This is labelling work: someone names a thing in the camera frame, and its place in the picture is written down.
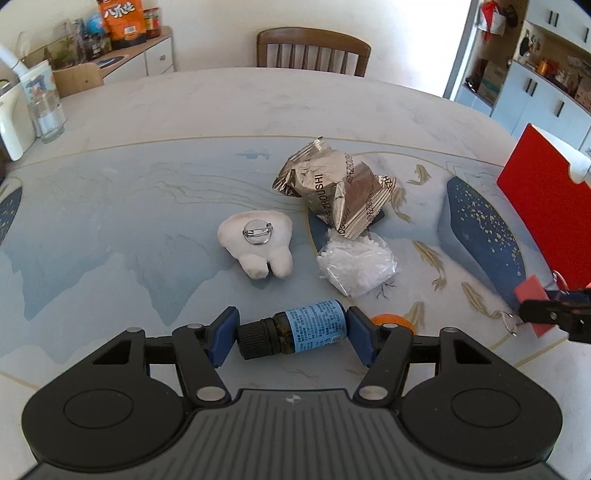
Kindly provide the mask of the orange tangerine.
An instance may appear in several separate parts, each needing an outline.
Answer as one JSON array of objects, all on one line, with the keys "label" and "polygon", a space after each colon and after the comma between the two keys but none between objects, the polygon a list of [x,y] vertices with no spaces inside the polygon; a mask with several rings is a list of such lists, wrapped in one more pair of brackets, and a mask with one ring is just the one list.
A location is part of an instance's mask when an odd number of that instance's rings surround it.
[{"label": "orange tangerine", "polygon": [[401,327],[405,327],[411,330],[413,333],[416,333],[415,326],[405,317],[392,314],[392,313],[383,313],[376,315],[372,318],[372,322],[375,325],[385,326],[385,325],[398,325]]}]

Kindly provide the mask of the pink keychain tag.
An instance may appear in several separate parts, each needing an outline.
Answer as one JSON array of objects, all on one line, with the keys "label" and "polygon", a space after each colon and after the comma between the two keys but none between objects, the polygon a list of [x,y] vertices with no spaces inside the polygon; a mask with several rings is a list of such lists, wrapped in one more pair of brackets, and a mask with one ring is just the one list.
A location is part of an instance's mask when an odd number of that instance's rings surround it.
[{"label": "pink keychain tag", "polygon": [[551,291],[545,287],[537,275],[528,276],[513,290],[506,289],[501,297],[508,310],[501,314],[502,322],[510,336],[518,335],[518,328],[524,324],[519,314],[519,308],[524,301],[549,301],[558,291]]}]

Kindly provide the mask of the brown bottle blue label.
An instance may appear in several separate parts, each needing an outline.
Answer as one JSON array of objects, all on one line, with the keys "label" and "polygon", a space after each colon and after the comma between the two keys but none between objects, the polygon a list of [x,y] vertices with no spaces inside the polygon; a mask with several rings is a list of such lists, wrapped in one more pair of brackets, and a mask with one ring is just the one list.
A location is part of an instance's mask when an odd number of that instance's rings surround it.
[{"label": "brown bottle blue label", "polygon": [[239,326],[236,340],[242,357],[252,360],[315,350],[346,333],[346,310],[338,300],[326,300]]}]

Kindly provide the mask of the white plush tooth badge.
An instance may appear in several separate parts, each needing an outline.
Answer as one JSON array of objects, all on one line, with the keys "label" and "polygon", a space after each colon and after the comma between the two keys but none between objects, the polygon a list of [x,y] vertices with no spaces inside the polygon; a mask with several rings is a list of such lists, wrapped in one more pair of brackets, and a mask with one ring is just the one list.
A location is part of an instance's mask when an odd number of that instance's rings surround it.
[{"label": "white plush tooth badge", "polygon": [[218,243],[252,280],[270,273],[284,279],[293,272],[290,253],[293,222],[274,210],[253,210],[228,217],[217,230]]}]

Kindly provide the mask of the clear bag white pellets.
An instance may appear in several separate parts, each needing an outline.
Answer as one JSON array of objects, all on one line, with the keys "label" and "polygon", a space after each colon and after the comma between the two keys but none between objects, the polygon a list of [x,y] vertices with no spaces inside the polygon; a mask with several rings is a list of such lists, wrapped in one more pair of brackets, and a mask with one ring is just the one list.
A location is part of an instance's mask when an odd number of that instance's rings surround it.
[{"label": "clear bag white pellets", "polygon": [[329,230],[329,241],[318,252],[318,269],[342,295],[356,298],[389,282],[398,269],[398,259],[376,233],[366,232],[355,240]]}]

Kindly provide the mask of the red storage box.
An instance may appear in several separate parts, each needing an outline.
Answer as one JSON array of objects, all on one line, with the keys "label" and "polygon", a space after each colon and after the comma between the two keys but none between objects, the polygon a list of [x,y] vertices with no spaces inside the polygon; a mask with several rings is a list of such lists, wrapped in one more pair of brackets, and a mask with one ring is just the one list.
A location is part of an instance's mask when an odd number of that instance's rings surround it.
[{"label": "red storage box", "polygon": [[590,285],[590,157],[532,124],[497,185],[550,270],[570,289]]}]

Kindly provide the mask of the silver foil snack bag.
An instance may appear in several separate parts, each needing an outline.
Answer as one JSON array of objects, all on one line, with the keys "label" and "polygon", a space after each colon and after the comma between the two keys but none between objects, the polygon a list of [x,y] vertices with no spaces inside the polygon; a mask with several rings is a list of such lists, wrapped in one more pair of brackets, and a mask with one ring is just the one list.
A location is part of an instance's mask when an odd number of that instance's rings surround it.
[{"label": "silver foil snack bag", "polygon": [[304,199],[315,216],[349,240],[367,230],[396,186],[395,177],[374,173],[322,137],[291,155],[273,181],[274,190]]}]

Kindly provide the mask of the light blue cabinet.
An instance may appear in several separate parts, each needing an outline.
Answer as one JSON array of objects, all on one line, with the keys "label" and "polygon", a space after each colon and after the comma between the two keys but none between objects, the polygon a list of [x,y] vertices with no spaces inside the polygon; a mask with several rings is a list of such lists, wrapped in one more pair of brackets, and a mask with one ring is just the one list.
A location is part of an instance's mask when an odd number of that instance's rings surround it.
[{"label": "light blue cabinet", "polygon": [[590,112],[532,70],[513,63],[486,65],[479,88],[462,85],[455,101],[499,123],[514,138],[537,126],[585,154],[590,153]]}]

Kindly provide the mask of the white kettle appliance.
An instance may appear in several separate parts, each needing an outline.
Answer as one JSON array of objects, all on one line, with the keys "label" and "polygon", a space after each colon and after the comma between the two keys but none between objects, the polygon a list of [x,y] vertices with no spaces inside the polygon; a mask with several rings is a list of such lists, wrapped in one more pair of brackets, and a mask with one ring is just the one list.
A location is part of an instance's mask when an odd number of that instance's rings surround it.
[{"label": "white kettle appliance", "polygon": [[1,88],[1,140],[12,161],[18,161],[35,142],[37,135],[20,77],[28,68],[4,45],[1,61],[17,76]]}]

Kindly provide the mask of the clear drinking glass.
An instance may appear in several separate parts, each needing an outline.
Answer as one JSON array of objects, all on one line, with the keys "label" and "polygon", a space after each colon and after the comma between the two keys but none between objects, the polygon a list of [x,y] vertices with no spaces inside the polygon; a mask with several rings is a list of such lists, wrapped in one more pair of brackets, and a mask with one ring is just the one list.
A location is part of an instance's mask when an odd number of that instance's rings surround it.
[{"label": "clear drinking glass", "polygon": [[59,96],[54,91],[47,91],[29,103],[29,111],[43,143],[50,143],[65,130],[65,115]]}]

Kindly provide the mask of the white sideboard cabinet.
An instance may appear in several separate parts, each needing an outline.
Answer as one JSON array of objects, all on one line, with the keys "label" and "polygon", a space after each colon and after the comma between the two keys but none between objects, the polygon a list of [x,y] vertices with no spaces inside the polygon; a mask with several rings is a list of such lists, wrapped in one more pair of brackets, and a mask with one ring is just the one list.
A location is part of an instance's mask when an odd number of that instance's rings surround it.
[{"label": "white sideboard cabinet", "polygon": [[173,34],[168,26],[158,37],[129,48],[113,50],[94,60],[105,85],[174,73]]}]

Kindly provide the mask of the small wooden box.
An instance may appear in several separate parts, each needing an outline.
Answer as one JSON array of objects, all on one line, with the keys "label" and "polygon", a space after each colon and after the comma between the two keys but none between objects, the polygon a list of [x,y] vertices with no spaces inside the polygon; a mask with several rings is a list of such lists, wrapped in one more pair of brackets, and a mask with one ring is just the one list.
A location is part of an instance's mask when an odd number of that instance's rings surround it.
[{"label": "small wooden box", "polygon": [[104,85],[100,68],[93,62],[54,70],[53,77],[61,98]]}]

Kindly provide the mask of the printed paper cup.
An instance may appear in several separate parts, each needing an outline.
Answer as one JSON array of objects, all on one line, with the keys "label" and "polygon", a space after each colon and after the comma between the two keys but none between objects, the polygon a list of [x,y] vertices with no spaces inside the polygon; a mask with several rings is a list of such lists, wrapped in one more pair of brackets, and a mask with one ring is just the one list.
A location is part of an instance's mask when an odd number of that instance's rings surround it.
[{"label": "printed paper cup", "polygon": [[56,107],[59,95],[50,63],[42,60],[19,76],[29,108],[45,104]]}]

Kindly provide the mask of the wooden chair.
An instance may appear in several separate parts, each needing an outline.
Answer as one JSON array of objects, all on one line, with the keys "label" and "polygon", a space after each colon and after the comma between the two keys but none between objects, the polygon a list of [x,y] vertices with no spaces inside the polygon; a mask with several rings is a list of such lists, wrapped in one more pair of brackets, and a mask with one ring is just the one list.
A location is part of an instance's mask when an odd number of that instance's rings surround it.
[{"label": "wooden chair", "polygon": [[277,27],[256,36],[256,66],[363,77],[372,47],[354,36],[305,27]]}]

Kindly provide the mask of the red lid jar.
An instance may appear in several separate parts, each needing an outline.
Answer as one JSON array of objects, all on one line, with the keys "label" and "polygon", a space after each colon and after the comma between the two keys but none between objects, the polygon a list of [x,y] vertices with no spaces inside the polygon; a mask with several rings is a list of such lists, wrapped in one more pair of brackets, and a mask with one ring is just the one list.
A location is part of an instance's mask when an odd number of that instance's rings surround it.
[{"label": "red lid jar", "polygon": [[160,9],[158,7],[143,10],[146,38],[157,38],[161,34]]}]

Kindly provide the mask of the orange snack bag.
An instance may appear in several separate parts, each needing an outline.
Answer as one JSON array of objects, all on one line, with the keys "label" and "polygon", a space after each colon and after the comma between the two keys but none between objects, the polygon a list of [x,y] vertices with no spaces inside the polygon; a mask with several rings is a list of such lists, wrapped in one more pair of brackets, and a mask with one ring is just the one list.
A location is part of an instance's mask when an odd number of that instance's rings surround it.
[{"label": "orange snack bag", "polygon": [[114,50],[144,43],[146,26],[140,0],[98,0],[103,29]]}]

